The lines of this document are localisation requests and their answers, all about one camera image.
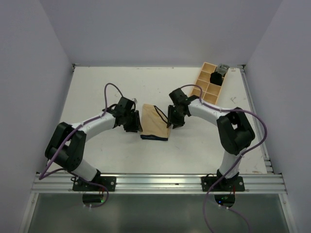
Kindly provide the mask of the beige underwear with navy trim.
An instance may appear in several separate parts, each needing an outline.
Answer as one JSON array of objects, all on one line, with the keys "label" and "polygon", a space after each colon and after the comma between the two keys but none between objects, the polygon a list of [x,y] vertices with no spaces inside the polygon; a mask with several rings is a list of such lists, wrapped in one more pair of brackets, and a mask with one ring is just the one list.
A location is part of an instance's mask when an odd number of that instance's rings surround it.
[{"label": "beige underwear with navy trim", "polygon": [[156,105],[143,104],[140,134],[143,140],[168,141],[170,128],[167,128],[168,117]]}]

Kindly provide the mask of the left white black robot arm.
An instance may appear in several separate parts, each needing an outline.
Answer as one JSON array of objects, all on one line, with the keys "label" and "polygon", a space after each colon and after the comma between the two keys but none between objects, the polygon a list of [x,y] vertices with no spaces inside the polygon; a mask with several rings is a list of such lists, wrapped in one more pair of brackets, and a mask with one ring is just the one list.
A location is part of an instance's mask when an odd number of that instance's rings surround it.
[{"label": "left white black robot arm", "polygon": [[83,158],[85,145],[91,138],[118,126],[123,126],[126,132],[141,132],[139,111],[122,113],[109,109],[81,123],[59,123],[45,150],[45,157],[50,161],[47,166],[56,163],[65,171],[83,179],[89,190],[97,190],[101,178],[99,171]]}]

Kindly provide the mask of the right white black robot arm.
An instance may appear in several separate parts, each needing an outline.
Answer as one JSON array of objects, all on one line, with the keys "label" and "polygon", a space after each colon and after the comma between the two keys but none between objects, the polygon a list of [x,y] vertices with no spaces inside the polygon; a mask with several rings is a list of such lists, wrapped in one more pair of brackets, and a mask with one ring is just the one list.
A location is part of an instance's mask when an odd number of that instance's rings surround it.
[{"label": "right white black robot arm", "polygon": [[184,126],[186,116],[201,118],[217,127],[224,156],[217,170],[216,184],[219,189],[228,190],[239,175],[242,153],[255,139],[255,133],[245,112],[239,107],[231,110],[203,100],[187,99],[168,106],[167,127]]}]

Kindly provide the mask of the wooden compartment organizer box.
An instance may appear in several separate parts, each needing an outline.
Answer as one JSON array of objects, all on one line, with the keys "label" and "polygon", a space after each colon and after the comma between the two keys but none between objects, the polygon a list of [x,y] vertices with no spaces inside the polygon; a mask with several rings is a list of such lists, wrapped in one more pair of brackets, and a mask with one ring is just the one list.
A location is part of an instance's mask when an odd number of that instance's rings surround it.
[{"label": "wooden compartment organizer box", "polygon": [[223,77],[223,83],[221,86],[210,83],[211,73],[215,72],[217,65],[204,62],[195,81],[195,86],[192,88],[190,95],[199,96],[202,94],[202,100],[216,105],[222,90],[222,85],[226,80],[226,75]]}]

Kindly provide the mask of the rolled black garment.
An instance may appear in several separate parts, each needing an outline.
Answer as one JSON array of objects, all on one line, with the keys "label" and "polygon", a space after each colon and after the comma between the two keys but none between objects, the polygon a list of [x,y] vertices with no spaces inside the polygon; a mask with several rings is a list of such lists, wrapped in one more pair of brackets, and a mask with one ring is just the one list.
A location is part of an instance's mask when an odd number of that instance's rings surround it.
[{"label": "rolled black garment", "polygon": [[221,73],[218,73],[218,72],[211,73],[210,83],[221,86],[223,83],[223,77]]}]

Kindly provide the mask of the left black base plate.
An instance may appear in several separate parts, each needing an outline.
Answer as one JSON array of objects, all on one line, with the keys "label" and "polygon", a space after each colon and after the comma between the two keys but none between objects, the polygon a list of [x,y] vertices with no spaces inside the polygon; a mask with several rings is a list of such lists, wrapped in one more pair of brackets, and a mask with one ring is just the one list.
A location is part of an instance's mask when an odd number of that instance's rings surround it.
[{"label": "left black base plate", "polygon": [[100,176],[91,182],[85,182],[80,178],[71,177],[73,182],[73,191],[92,192],[92,191],[109,191],[114,192],[117,184],[115,176]]}]

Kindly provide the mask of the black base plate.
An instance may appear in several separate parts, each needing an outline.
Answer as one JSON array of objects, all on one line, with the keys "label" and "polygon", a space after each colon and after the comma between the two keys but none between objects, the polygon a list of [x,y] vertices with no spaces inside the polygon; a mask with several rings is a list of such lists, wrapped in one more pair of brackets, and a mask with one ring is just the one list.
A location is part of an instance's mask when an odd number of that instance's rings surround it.
[{"label": "black base plate", "polygon": [[[201,177],[201,187],[203,192],[207,192],[210,187],[217,182],[219,177],[217,176],[203,176]],[[223,178],[219,183],[217,183],[212,190],[213,192],[244,192],[245,186],[242,176],[237,176],[235,178],[226,179]]]},{"label": "black base plate", "polygon": [[115,176],[100,176],[91,182],[85,182],[80,178],[71,177],[73,182],[73,191],[92,192],[92,191],[109,191],[114,192],[117,184]]}]

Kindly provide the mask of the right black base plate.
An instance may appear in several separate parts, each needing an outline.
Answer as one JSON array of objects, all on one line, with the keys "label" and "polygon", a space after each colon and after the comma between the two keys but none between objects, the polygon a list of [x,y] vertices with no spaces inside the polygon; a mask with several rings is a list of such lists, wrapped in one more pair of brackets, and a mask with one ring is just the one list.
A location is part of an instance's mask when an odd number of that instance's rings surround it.
[{"label": "right black base plate", "polygon": [[[203,176],[201,177],[201,187],[203,192],[207,192],[210,187],[217,182],[219,177],[217,176]],[[235,178],[226,179],[223,178],[219,183],[217,183],[212,190],[213,192],[244,192],[245,186],[242,176],[237,176]]]}]

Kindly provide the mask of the aluminium right side rail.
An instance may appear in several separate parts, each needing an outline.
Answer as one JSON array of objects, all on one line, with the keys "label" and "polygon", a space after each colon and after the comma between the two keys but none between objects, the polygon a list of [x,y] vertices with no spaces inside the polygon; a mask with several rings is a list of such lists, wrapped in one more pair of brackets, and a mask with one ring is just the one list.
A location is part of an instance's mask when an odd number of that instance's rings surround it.
[{"label": "aluminium right side rail", "polygon": [[[244,88],[245,88],[247,99],[248,99],[248,102],[249,102],[250,111],[253,112],[254,114],[257,114],[255,106],[254,106],[254,103],[253,103],[253,98],[252,98],[252,95],[251,95],[251,92],[250,92],[250,89],[249,89],[249,85],[248,85],[248,82],[247,82],[246,72],[245,72],[246,68],[245,67],[246,66],[243,66],[242,68],[240,68],[240,72],[241,72]],[[257,136],[258,141],[260,141],[260,140],[263,139],[263,136],[264,136],[264,131],[262,129],[262,124],[260,123],[260,121],[257,118],[253,117],[253,119],[254,119],[254,124],[255,124],[255,129],[256,129],[256,136]],[[262,155],[263,155],[263,160],[264,160],[264,163],[265,163],[265,166],[266,166],[267,173],[268,174],[274,174],[274,170],[273,170],[273,167],[272,167],[271,159],[269,157],[269,154],[268,154],[268,151],[267,151],[267,148],[266,148],[266,145],[265,145],[264,142],[260,145],[260,149],[261,149],[261,152],[262,152]]]}]

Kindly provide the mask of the aluminium rail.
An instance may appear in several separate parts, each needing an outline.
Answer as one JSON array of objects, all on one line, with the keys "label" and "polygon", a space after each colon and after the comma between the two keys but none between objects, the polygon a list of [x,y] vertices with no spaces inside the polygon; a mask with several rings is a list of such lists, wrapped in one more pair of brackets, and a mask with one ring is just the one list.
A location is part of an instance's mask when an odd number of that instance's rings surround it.
[{"label": "aluminium rail", "polygon": [[[241,72],[244,88],[245,88],[247,99],[248,99],[248,102],[249,102],[250,111],[253,112],[254,114],[257,114],[255,106],[254,106],[254,103],[253,103],[253,98],[252,98],[252,95],[251,95],[251,92],[250,92],[250,89],[249,89],[249,85],[248,85],[248,82],[247,82],[246,72],[245,72],[246,68],[245,67],[246,66],[243,66],[242,68],[240,68],[240,72]],[[264,131],[262,129],[262,124],[260,123],[260,121],[257,118],[253,117],[253,119],[254,119],[254,124],[255,124],[255,129],[256,129],[256,136],[257,136],[258,141],[260,141],[260,140],[263,139],[263,136],[264,136]],[[265,163],[265,166],[266,166],[267,173],[268,174],[274,174],[274,170],[273,170],[273,167],[272,167],[271,159],[269,157],[269,154],[268,154],[268,151],[267,151],[267,148],[266,148],[266,145],[265,145],[264,142],[260,145],[260,149],[261,149],[261,152],[262,152],[262,155],[263,155],[263,160],[264,160],[264,163]]]},{"label": "aluminium rail", "polygon": [[[203,194],[216,181],[214,175],[201,174],[102,174],[104,186],[118,194]],[[33,193],[95,193],[95,187],[81,186],[74,177],[57,172],[42,180],[35,178]],[[285,194],[282,175],[240,175],[233,184],[215,186],[218,194]]]}]

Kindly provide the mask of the aluminium front rail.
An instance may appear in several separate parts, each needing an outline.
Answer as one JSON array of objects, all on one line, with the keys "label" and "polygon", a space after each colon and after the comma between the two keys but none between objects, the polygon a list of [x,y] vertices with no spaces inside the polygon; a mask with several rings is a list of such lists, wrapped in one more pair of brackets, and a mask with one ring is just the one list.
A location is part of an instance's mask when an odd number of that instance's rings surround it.
[{"label": "aluminium front rail", "polygon": [[[118,194],[203,194],[216,181],[214,175],[201,174],[102,174],[104,186]],[[33,193],[95,193],[95,187],[81,186],[74,177],[57,172],[42,180],[35,178]],[[218,194],[285,194],[282,175],[240,175],[233,184],[215,186]]]}]

